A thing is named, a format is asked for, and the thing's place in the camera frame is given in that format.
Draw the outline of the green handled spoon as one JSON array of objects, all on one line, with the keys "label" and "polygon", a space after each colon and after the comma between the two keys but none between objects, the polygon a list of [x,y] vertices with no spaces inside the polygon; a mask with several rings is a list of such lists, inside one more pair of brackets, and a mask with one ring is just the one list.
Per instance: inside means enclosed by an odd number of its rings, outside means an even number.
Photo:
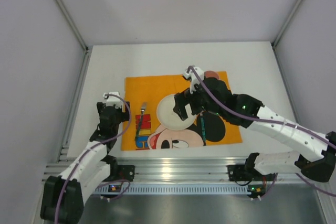
[{"label": "green handled spoon", "polygon": [[200,122],[201,122],[203,145],[206,146],[206,132],[205,132],[204,117],[203,117],[202,112],[199,115],[199,119],[200,119]]}]

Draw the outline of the cream round plate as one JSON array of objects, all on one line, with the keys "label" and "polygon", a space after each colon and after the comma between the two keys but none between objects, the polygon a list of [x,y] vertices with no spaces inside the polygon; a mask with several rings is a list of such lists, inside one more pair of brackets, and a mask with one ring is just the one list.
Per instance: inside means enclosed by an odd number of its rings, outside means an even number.
[{"label": "cream round plate", "polygon": [[196,120],[196,115],[192,115],[190,105],[187,105],[187,119],[181,120],[173,111],[175,106],[174,94],[165,96],[157,105],[156,116],[162,126],[169,130],[180,131],[191,126]]}]

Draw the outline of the pink plastic cup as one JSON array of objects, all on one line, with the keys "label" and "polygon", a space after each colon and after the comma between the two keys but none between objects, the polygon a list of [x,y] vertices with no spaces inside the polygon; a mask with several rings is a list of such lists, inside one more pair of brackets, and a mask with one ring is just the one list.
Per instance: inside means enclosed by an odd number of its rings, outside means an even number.
[{"label": "pink plastic cup", "polygon": [[217,80],[220,79],[218,73],[215,72],[215,71],[211,71],[211,70],[208,70],[208,71],[204,72],[204,78],[215,78]]}]

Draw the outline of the green handled fork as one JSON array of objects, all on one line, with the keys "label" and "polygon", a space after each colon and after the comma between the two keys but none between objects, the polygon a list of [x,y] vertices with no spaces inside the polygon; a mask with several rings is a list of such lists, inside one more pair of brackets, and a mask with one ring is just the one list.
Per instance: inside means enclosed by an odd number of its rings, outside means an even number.
[{"label": "green handled fork", "polygon": [[137,123],[138,128],[136,129],[135,142],[138,140],[138,137],[140,134],[140,129],[141,129],[142,121],[143,121],[143,116],[146,111],[146,107],[147,107],[147,102],[143,102],[140,108],[140,117]]}]

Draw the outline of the orange cartoon mouse placemat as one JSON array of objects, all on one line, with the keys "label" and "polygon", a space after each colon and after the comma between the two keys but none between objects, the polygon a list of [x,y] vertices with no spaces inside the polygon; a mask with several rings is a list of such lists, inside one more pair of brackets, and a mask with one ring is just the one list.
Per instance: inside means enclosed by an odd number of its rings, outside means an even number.
[{"label": "orange cartoon mouse placemat", "polygon": [[[132,122],[130,127],[123,126],[126,133],[122,136],[121,150],[180,150],[183,148],[242,143],[243,140],[237,126],[231,125],[220,116],[208,112],[202,112],[206,146],[203,145],[199,115],[196,116],[196,120],[191,126],[180,131],[169,130],[160,124],[156,116],[156,108],[159,102],[165,96],[176,94],[188,87],[188,83],[177,75],[127,77],[125,80],[125,99],[130,102]],[[135,142],[137,123],[143,102],[147,102],[147,107],[138,140]]]}]

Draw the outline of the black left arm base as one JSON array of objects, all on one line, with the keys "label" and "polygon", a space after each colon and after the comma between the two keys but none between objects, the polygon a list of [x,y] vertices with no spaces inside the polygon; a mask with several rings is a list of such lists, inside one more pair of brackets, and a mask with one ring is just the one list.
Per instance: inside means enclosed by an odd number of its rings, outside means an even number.
[{"label": "black left arm base", "polygon": [[112,182],[120,179],[125,179],[132,182],[135,176],[135,166],[117,165],[111,167],[110,172],[110,175],[104,180],[104,182]]}]

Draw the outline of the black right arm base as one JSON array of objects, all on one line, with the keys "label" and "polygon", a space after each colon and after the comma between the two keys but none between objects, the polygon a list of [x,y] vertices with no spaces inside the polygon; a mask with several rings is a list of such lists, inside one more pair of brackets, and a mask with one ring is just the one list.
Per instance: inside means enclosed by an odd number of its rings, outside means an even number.
[{"label": "black right arm base", "polygon": [[231,182],[262,182],[264,179],[272,181],[275,173],[263,175],[255,169],[255,157],[249,157],[244,164],[228,165],[228,176]]}]

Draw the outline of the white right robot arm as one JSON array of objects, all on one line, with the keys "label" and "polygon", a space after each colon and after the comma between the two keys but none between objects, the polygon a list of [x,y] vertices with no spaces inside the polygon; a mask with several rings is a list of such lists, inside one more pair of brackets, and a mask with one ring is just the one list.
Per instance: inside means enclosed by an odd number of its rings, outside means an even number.
[{"label": "white right robot arm", "polygon": [[207,112],[224,121],[267,135],[291,148],[290,152],[251,153],[245,161],[250,174],[301,173],[315,182],[326,183],[335,169],[335,132],[327,134],[309,130],[285,119],[261,101],[247,94],[233,94],[223,81],[206,78],[204,86],[196,85],[174,95],[173,111],[185,121],[186,106],[193,115]]}]

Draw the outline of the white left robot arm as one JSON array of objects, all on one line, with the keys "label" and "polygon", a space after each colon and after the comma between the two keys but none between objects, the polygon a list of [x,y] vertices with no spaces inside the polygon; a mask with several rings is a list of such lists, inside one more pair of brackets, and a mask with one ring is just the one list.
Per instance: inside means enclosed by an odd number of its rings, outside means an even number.
[{"label": "white left robot arm", "polygon": [[118,162],[109,152],[126,132],[120,132],[119,125],[131,124],[130,104],[121,98],[98,102],[97,111],[99,123],[84,150],[63,172],[46,179],[41,219],[78,223],[92,193],[104,180],[116,178]]}]

